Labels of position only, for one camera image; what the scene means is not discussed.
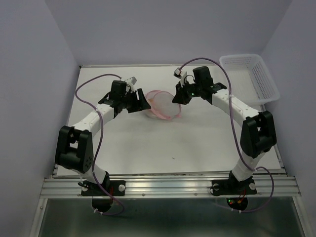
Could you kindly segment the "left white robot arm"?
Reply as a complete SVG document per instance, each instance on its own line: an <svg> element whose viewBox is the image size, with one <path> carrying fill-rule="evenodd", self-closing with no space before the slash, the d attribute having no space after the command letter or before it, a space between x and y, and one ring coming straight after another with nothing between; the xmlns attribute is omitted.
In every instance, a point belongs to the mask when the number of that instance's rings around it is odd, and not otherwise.
<svg viewBox="0 0 316 237"><path fill-rule="evenodd" d="M65 169L73 170L87 181L93 183L93 189L100 195L106 194L110 188L108 172L96 165L95 156L101 148L93 149L93 138L100 132L103 139L104 125L115 119L123 110L128 113L139 112L151 108L143 90L135 89L137 79L128 78L124 81L112 82L111 90L93 111L72 126L63 126L59 130L55 163Z"/></svg>

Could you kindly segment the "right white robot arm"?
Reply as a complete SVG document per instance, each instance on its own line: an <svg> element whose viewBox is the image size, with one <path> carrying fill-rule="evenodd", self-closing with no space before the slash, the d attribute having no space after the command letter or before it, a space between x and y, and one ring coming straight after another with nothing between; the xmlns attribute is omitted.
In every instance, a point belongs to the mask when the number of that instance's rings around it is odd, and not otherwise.
<svg viewBox="0 0 316 237"><path fill-rule="evenodd" d="M273 115L268 111L254 109L235 96L224 84L214 83L209 68L198 67L193 70L194 82L189 83L188 74L180 68L174 72L179 78L176 95L172 102L186 105L194 97L200 97L229 115L231 125L241 127L241 135L236 139L239 160L232 169L232 178L227 180L227 187L238 193L245 187L245 180L255 171L260 159L276 144L276 131Z"/></svg>

